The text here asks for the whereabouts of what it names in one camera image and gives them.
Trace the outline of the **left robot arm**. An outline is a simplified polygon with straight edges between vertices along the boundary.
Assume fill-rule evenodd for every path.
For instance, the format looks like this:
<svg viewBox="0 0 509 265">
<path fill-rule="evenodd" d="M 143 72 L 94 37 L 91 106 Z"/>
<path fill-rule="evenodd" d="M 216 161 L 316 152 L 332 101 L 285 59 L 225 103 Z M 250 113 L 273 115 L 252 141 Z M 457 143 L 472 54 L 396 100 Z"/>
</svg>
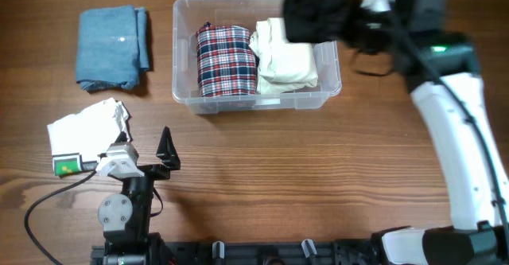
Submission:
<svg viewBox="0 0 509 265">
<path fill-rule="evenodd" d="M 93 247 L 91 264 L 175 264 L 177 258 L 158 233 L 150 232 L 152 200 L 161 196 L 154 188 L 155 181 L 170 179 L 174 170 L 181 168 L 181 161 L 173 145 L 170 129 L 164 127 L 158 143 L 158 164 L 139 166 L 138 152 L 131 142 L 123 140 L 111 144 L 99 156 L 95 172 L 122 182 L 118 194 L 106 197 L 98 209 L 98 219 L 103 226 L 105 244 Z"/>
</svg>

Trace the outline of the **cream white cloth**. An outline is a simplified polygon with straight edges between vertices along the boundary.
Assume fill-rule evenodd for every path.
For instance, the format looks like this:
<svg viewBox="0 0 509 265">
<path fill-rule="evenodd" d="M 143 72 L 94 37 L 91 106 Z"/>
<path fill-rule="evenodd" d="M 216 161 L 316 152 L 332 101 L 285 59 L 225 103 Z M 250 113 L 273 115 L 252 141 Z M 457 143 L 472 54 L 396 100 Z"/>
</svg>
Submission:
<svg viewBox="0 0 509 265">
<path fill-rule="evenodd" d="M 282 18 L 257 22 L 249 47 L 258 58 L 258 94 L 280 94 L 317 86 L 313 46 L 288 41 Z"/>
</svg>

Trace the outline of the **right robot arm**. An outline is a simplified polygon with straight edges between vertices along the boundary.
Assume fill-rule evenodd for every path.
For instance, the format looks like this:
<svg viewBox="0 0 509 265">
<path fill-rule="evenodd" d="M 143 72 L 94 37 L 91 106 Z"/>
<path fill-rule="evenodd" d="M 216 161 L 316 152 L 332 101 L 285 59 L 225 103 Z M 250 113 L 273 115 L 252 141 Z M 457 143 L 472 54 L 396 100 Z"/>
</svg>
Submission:
<svg viewBox="0 0 509 265">
<path fill-rule="evenodd" d="M 346 35 L 366 53 L 388 51 L 432 139 L 449 195 L 451 225 L 374 235 L 390 264 L 505 264 L 508 177 L 484 105 L 472 42 L 444 30 L 445 0 L 354 0 Z"/>
</svg>

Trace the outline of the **plaid flannel cloth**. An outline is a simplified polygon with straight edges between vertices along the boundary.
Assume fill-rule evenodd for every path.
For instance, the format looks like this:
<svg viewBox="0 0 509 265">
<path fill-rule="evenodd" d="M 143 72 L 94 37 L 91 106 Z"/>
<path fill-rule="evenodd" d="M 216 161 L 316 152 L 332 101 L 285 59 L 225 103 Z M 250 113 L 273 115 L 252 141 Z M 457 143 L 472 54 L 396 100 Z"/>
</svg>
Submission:
<svg viewBox="0 0 509 265">
<path fill-rule="evenodd" d="M 254 95 L 257 58 L 251 31 L 239 25 L 205 23 L 196 31 L 197 83 L 202 97 Z"/>
</svg>

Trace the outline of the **white cloth with green label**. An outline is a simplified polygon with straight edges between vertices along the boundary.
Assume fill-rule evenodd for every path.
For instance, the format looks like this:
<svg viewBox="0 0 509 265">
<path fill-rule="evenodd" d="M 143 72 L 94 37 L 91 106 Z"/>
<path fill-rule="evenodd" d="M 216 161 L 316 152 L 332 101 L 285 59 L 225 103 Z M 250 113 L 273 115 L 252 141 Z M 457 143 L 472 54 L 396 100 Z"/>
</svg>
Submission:
<svg viewBox="0 0 509 265">
<path fill-rule="evenodd" d="M 47 126 L 52 170 L 58 177 L 93 171 L 99 156 L 119 135 L 130 138 L 128 110 L 121 101 L 105 99 Z"/>
</svg>

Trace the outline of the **blue denim cloth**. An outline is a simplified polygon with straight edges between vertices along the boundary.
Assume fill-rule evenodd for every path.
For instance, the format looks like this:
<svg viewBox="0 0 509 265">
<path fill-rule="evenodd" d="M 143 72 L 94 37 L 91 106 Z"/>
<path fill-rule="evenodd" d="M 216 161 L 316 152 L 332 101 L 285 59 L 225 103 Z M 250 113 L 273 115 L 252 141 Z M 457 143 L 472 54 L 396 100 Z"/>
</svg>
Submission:
<svg viewBox="0 0 509 265">
<path fill-rule="evenodd" d="M 150 69 L 146 9 L 117 6 L 80 14 L 76 82 L 87 92 L 132 90 Z"/>
</svg>

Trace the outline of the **black cloth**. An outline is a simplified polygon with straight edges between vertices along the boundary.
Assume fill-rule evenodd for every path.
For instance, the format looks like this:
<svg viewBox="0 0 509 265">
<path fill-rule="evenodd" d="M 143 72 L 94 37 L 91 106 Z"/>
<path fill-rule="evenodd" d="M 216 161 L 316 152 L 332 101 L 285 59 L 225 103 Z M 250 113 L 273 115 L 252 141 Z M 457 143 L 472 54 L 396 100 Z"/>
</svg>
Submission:
<svg viewBox="0 0 509 265">
<path fill-rule="evenodd" d="M 319 44 L 340 37 L 345 0 L 284 0 L 286 38 L 292 43 Z"/>
</svg>

